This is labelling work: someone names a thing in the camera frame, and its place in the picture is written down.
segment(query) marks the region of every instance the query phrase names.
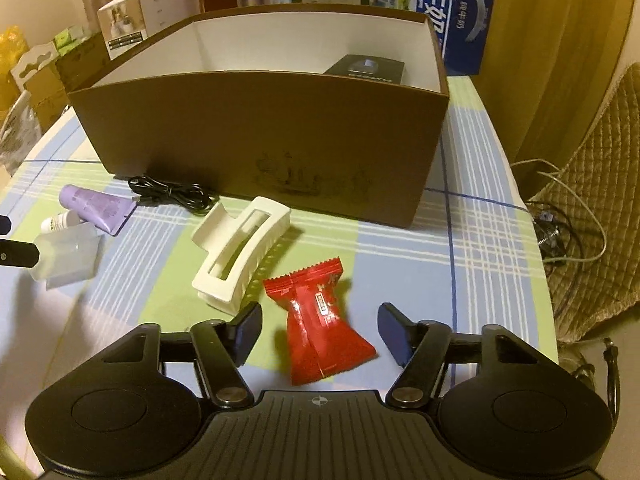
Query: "quilted chair cover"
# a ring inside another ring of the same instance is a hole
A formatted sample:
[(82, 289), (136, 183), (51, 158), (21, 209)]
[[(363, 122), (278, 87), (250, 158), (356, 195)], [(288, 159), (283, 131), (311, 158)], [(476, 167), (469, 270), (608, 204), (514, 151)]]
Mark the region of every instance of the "quilted chair cover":
[[(582, 266), (576, 286), (562, 312), (580, 265), (557, 267), (548, 279), (556, 334), (561, 342), (581, 339), (596, 324), (620, 314), (640, 300), (640, 63), (633, 64), (590, 133), (559, 178), (591, 208), (607, 234), (601, 259)], [(584, 246), (585, 256), (602, 249), (593, 219), (562, 186), (551, 182), (532, 200), (549, 202), (567, 213)], [(572, 255), (577, 256), (574, 247)]]

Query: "tablecloth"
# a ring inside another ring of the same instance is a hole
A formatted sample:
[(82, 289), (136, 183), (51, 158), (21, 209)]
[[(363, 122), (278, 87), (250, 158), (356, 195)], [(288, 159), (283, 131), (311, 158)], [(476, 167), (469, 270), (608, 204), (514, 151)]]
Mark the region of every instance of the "tablecloth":
[[(413, 320), (434, 319), (457, 332), (502, 324), (557, 359), (549, 294), (530, 217), (504, 152), (469, 78), (450, 78), (451, 101), (414, 223), (408, 229), (294, 210), (291, 229), (254, 275), (245, 300), (264, 309), (264, 327), (241, 372), (254, 392), (290, 388), (286, 312), (268, 299), (262, 279), (340, 256), (337, 295), (351, 326), (378, 357), (305, 388), (391, 386), (399, 368), (376, 329), (389, 301)], [(73, 111), (30, 153), (0, 195), (10, 237), (32, 241), (43, 219), (62, 208), (65, 184), (132, 196), (107, 174)], [(222, 198), (236, 214), (248, 203)], [(43, 388), (141, 322), (166, 332), (205, 319), (228, 319), (191, 288), (204, 252), (190, 240), (198, 218), (174, 205), (139, 206), (116, 237), (102, 236), (97, 275), (45, 290), (25, 269), (0, 267), (0, 434), (2, 465), (27, 477), (41, 471), (24, 433), (24, 415)], [(190, 365), (169, 374), (194, 387)], [(471, 365), (449, 371), (448, 385)]]

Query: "red wrapper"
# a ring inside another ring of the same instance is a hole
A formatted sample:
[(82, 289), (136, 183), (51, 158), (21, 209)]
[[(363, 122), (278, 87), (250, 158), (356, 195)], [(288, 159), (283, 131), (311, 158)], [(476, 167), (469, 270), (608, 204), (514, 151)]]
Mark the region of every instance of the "red wrapper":
[(338, 315), (334, 286), (340, 258), (264, 280), (264, 290), (287, 309), (291, 383), (306, 384), (350, 370), (376, 355), (364, 338)]

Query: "white cable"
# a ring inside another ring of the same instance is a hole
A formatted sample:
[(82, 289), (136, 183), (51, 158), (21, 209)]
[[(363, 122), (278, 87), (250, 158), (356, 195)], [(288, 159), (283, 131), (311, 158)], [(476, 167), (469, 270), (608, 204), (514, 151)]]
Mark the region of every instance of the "white cable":
[(515, 168), (516, 166), (529, 164), (530, 162), (542, 162), (543, 164), (546, 164), (550, 168), (553, 168), (554, 170), (556, 170), (556, 173), (560, 173), (560, 168), (558, 168), (555, 164), (549, 162), (548, 160), (545, 160), (544, 158), (528, 158), (527, 160), (519, 160), (517, 162), (514, 162), (513, 164), (510, 164), (510, 167)]
[(602, 227), (602, 224), (600, 223), (596, 215), (594, 215), (593, 211), (589, 209), (589, 206), (585, 204), (584, 200), (581, 199), (577, 195), (577, 193), (573, 189), (571, 189), (569, 186), (567, 186), (567, 184), (565, 184), (562, 180), (560, 180), (556, 176), (553, 176), (551, 173), (545, 173), (544, 171), (538, 171), (537, 173), (539, 173), (540, 175), (548, 176), (549, 178), (555, 180), (558, 184), (560, 184), (560, 186), (564, 187), (569, 193), (571, 193), (575, 197), (575, 199), (578, 202), (580, 202), (582, 207), (587, 210), (589, 215), (591, 215), (591, 218), (593, 218), (593, 221), (596, 222), (598, 229), (600, 229), (600, 232), (602, 233), (602, 250), (600, 251), (599, 254), (597, 254), (597, 256), (590, 256), (589, 258), (573, 258), (571, 256), (558, 256), (557, 258), (544, 258), (542, 262), (545, 264), (551, 264), (553, 262), (578, 262), (578, 263), (581, 262), (581, 263), (587, 264), (587, 263), (595, 262), (596, 260), (599, 260), (607, 250), (607, 234), (604, 232), (604, 228)]

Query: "purple tube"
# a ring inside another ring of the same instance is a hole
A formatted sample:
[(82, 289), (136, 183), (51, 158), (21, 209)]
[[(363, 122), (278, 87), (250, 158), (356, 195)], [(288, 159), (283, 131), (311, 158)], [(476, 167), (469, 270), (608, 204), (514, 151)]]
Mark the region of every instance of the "purple tube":
[(121, 198), (72, 184), (62, 188), (58, 199), (62, 207), (75, 211), (82, 220), (91, 222), (111, 236), (118, 234), (138, 205), (138, 202), (130, 198)]

